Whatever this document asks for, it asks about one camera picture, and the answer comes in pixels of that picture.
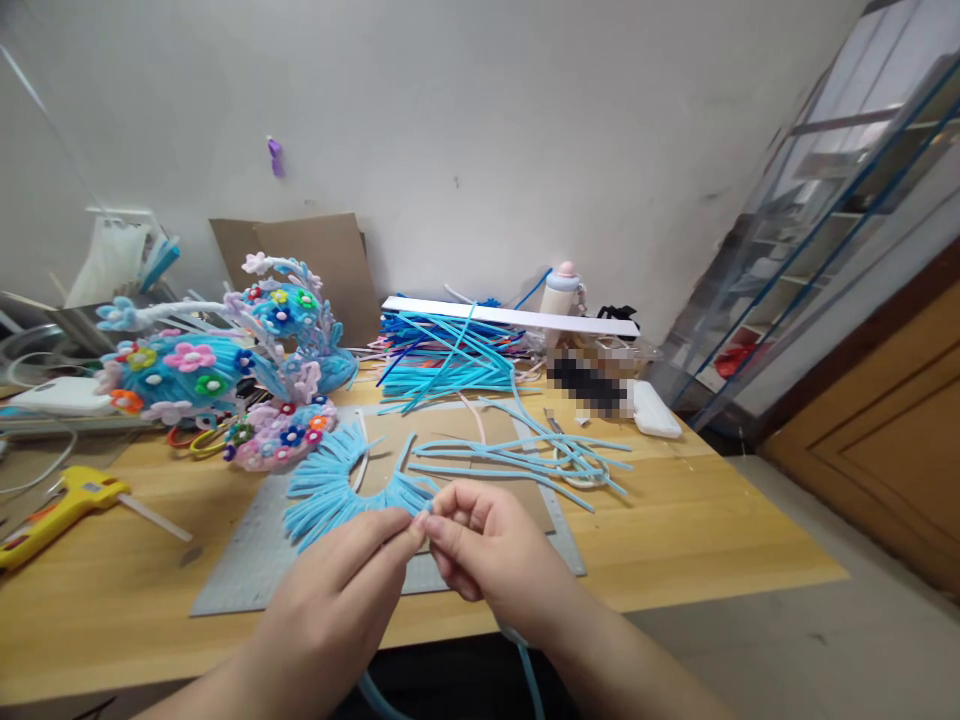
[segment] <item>hand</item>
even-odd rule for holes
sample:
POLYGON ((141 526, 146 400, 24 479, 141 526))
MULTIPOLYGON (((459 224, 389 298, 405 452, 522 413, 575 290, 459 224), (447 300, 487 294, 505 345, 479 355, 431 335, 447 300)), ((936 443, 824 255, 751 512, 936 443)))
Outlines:
POLYGON ((509 492, 457 480, 433 500, 424 528, 447 585, 546 651, 571 640, 596 600, 509 492))
POLYGON ((400 599, 425 514, 365 512, 307 548, 230 660, 250 717, 325 717, 356 685, 400 599))

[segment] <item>right hand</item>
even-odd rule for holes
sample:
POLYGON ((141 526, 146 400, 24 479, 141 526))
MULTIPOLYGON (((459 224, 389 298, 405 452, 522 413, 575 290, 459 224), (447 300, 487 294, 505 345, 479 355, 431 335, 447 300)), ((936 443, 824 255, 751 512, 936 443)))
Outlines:
POLYGON ((598 604, 506 490, 456 480, 434 498, 424 529, 447 585, 486 600, 535 647, 560 650, 598 604))

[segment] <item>orange flower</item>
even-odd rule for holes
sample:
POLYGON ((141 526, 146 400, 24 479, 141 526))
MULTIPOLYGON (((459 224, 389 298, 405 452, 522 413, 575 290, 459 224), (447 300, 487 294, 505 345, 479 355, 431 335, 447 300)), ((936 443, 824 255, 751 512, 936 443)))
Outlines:
POLYGON ((136 415, 143 410, 143 398, 131 390, 114 390, 110 397, 113 398, 111 405, 130 415, 136 415))

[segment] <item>yellow glue gun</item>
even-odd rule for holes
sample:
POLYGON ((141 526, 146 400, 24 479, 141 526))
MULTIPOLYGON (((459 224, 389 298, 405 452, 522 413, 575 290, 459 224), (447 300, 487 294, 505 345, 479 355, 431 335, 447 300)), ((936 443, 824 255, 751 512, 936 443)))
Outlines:
POLYGON ((0 572, 23 565, 91 510, 116 505, 122 494, 129 495, 130 487, 106 473, 81 465, 67 468, 36 512, 3 528, 0 572))

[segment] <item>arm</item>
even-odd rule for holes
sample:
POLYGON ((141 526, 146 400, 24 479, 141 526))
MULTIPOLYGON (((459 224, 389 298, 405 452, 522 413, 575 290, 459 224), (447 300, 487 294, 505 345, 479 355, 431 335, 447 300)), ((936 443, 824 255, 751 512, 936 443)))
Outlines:
POLYGON ((239 652, 140 720, 329 715, 377 651, 407 561, 423 543, 423 520, 399 508, 366 512, 318 540, 239 652))
POLYGON ((517 499, 458 480, 434 500, 425 529, 447 584, 485 599, 553 663, 586 717, 731 718, 676 660, 591 596, 517 499))

